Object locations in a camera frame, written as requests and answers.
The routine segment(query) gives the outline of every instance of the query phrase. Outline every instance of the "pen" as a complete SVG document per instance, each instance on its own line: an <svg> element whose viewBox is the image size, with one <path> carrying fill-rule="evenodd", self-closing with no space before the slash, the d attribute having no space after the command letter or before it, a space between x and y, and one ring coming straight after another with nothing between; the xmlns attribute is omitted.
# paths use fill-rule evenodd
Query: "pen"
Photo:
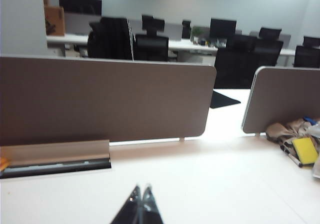
<svg viewBox="0 0 320 224"><path fill-rule="evenodd" d="M290 157L290 159L298 166L298 167L302 167L303 166L303 164L297 159L297 158L295 158L288 150L287 150L287 148L285 147L285 145L280 145L280 149L282 150L282 151L284 151L284 153L285 154L287 154L289 157Z"/></svg>

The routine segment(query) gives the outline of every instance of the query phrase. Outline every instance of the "white cable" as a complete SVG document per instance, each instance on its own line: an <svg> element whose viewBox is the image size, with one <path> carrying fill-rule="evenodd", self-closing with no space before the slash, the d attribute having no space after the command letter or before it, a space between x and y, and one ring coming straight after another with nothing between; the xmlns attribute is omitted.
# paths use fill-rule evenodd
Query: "white cable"
<svg viewBox="0 0 320 224"><path fill-rule="evenodd" d="M128 18L126 18L126 22L128 24L128 29L129 29L132 61L134 61L134 48L133 48L133 41L132 41L132 30L131 30L131 25L130 25L130 22L128 21Z"/></svg>

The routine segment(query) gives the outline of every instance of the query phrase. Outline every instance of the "black mouse pad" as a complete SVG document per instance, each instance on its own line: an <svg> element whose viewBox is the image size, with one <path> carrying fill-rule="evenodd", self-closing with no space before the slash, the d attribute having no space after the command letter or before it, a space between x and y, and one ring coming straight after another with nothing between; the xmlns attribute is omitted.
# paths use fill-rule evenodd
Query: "black mouse pad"
<svg viewBox="0 0 320 224"><path fill-rule="evenodd" d="M230 105L239 104L239 103L241 102L238 100L232 99L230 97L222 95L219 92L213 91L210 107L221 108L221 107L230 106Z"/></svg>

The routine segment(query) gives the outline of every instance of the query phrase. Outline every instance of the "cardboard box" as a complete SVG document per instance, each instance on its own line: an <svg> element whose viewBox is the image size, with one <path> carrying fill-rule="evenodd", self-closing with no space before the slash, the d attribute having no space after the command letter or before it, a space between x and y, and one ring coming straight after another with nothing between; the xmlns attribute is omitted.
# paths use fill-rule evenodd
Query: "cardboard box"
<svg viewBox="0 0 320 224"><path fill-rule="evenodd" d="M43 0L43 5L44 6L49 6L49 0Z"/></svg>
<svg viewBox="0 0 320 224"><path fill-rule="evenodd" d="M50 36L65 35L65 14L63 7L45 6L45 31Z"/></svg>

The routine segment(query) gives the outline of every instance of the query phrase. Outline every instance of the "white desk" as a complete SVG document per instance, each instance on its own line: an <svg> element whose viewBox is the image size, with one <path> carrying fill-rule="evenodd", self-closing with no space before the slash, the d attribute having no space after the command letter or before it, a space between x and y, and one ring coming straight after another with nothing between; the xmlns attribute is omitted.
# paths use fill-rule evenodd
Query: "white desk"
<svg viewBox="0 0 320 224"><path fill-rule="evenodd" d="M53 36L48 35L46 37L48 44L77 44L86 45L88 42L88 36L86 35L75 35L75 34L65 34L64 36ZM216 47L208 47L202 45L195 45L188 39L182 40L169 40L168 48L172 51L201 51L215 54L218 51ZM282 49L280 52L281 56L295 56L295 50Z"/></svg>
<svg viewBox="0 0 320 224"><path fill-rule="evenodd" d="M1 223L110 223L147 183L166 224L319 224L320 182L265 137L245 136L242 103L210 109L200 137L112 146L112 169L2 179Z"/></svg>

